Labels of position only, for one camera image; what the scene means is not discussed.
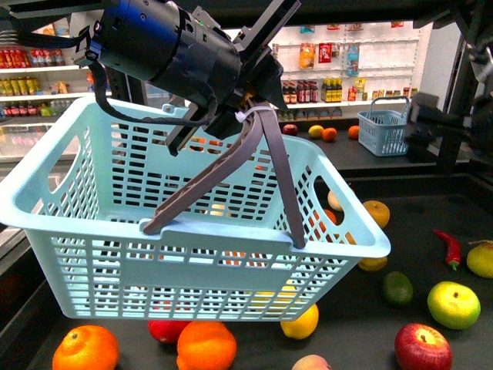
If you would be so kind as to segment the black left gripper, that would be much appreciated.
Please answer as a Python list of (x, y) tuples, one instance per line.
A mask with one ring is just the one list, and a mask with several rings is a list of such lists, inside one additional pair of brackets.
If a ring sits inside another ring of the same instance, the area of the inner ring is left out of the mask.
[(286, 109), (280, 82), (283, 67), (269, 44), (299, 7), (299, 1), (272, 1), (254, 24), (242, 27), (232, 41), (241, 61), (234, 89), (226, 98), (217, 100), (212, 117), (207, 118), (206, 110), (194, 103), (186, 118), (204, 119), (206, 133), (224, 140), (241, 130), (242, 124), (237, 122), (234, 113), (241, 110), (248, 99), (267, 101)]

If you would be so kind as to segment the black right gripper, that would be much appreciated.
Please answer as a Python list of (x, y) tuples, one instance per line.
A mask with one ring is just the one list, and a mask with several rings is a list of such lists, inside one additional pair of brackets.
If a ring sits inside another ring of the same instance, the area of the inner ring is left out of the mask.
[(409, 147), (427, 149), (437, 138), (451, 136), (467, 143), (468, 152), (477, 154), (471, 138), (471, 121), (456, 114), (444, 113), (438, 108), (437, 96), (416, 94), (411, 99), (404, 130), (404, 141)]

